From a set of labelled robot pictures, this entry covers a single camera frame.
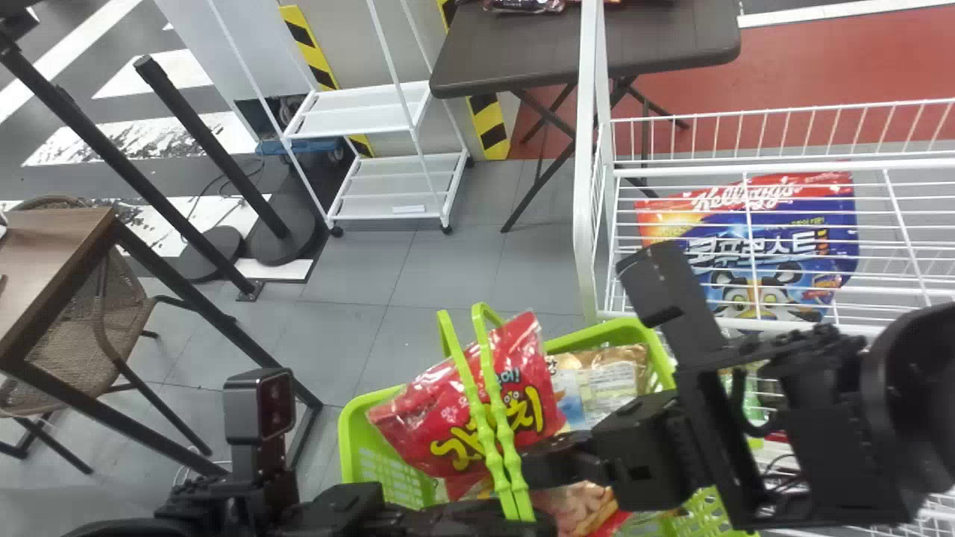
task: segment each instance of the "blue object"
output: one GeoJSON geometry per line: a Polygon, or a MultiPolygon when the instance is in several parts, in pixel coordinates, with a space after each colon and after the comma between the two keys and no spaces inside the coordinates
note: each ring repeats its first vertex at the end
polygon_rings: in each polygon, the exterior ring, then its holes
{"type": "MultiPolygon", "coordinates": [[[[306,153],[329,153],[338,148],[340,138],[318,138],[314,140],[293,140],[292,153],[296,155],[306,153]]],[[[256,155],[284,155],[286,149],[278,140],[262,140],[255,148],[256,155]]]]}

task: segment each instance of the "dark gray table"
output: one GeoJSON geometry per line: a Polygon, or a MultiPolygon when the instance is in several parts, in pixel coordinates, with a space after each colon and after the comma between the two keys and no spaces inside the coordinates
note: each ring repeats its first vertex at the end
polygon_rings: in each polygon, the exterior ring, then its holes
{"type": "MultiPolygon", "coordinates": [[[[512,92],[564,131],[572,127],[554,111],[577,83],[581,11],[569,6],[561,14],[521,15],[485,12],[479,1],[449,13],[450,29],[431,76],[438,98],[512,92]],[[525,88],[566,84],[549,108],[525,88]]],[[[624,0],[605,7],[607,67],[614,80],[610,105],[630,94],[645,110],[669,116],[632,88],[638,75],[729,63],[739,56],[740,36],[734,0],[624,0]]],[[[540,127],[535,126],[525,140],[540,127]]],[[[573,154],[571,141],[521,200],[501,229],[506,232],[527,204],[573,154]]]]}

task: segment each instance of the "stanchion base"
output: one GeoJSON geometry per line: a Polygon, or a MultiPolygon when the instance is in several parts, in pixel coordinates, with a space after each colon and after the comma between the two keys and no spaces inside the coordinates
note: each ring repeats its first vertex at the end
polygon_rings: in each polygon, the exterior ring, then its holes
{"type": "Polygon", "coordinates": [[[277,267],[294,261],[313,247],[321,228],[309,206],[310,201],[299,193],[272,194],[268,201],[278,213],[290,233],[278,238],[264,222],[257,222],[245,238],[248,254],[267,267],[277,267]]]}
{"type": "MultiPolygon", "coordinates": [[[[212,243],[212,246],[225,259],[228,259],[229,263],[235,263],[239,259],[243,239],[235,227],[216,226],[204,232],[202,236],[212,243]]],[[[186,245],[174,266],[186,280],[193,283],[208,282],[219,276],[219,269],[211,261],[204,258],[192,245],[186,245]]]]}

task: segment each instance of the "white shelving unit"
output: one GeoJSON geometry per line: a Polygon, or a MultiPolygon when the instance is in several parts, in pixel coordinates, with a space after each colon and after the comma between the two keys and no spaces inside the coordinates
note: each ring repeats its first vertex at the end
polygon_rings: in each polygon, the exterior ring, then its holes
{"type": "MultiPolygon", "coordinates": [[[[411,26],[421,57],[432,70],[424,45],[414,24],[407,0],[399,0],[405,18],[411,26]]],[[[442,101],[448,119],[455,129],[460,150],[455,153],[425,154],[418,138],[418,128],[432,102],[428,80],[402,82],[394,68],[391,50],[378,19],[373,0],[366,0],[371,22],[378,36],[378,43],[388,64],[392,84],[368,86],[346,90],[323,92],[314,79],[300,69],[302,79],[310,88],[302,105],[285,129],[268,107],[265,97],[248,70],[242,54],[236,47],[228,28],[216,9],[213,0],[206,0],[215,13],[233,53],[239,59],[246,78],[255,89],[265,113],[268,115],[279,140],[286,149],[292,165],[306,190],[318,207],[331,234],[343,234],[340,220],[392,220],[406,218],[436,218],[441,230],[451,233],[448,215],[455,202],[457,187],[464,168],[470,165],[470,154],[464,137],[457,126],[448,104],[442,101]],[[407,132],[414,143],[414,155],[401,157],[362,157],[347,138],[348,135],[407,132]],[[343,137],[354,153],[354,161],[342,182],[329,210],[311,188],[301,164],[291,150],[293,140],[343,137]]],[[[290,38],[288,45],[294,47],[290,38]]],[[[297,49],[286,46],[289,54],[298,54],[297,49]]]]}

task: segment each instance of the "wooden table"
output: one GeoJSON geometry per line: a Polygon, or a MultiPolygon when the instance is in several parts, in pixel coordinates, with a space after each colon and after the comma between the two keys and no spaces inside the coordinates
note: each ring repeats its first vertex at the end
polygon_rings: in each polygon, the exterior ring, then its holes
{"type": "MultiPolygon", "coordinates": [[[[234,319],[124,226],[112,208],[40,209],[6,214],[9,228],[0,239],[0,274],[7,275],[7,285],[0,292],[0,372],[202,474],[227,473],[221,466],[87,396],[24,358],[110,249],[121,245],[261,367],[282,366],[234,319]]],[[[322,408],[318,397],[297,380],[295,390],[309,413],[303,417],[301,427],[306,431],[296,435],[290,449],[290,465],[294,465],[308,429],[322,408]]]]}

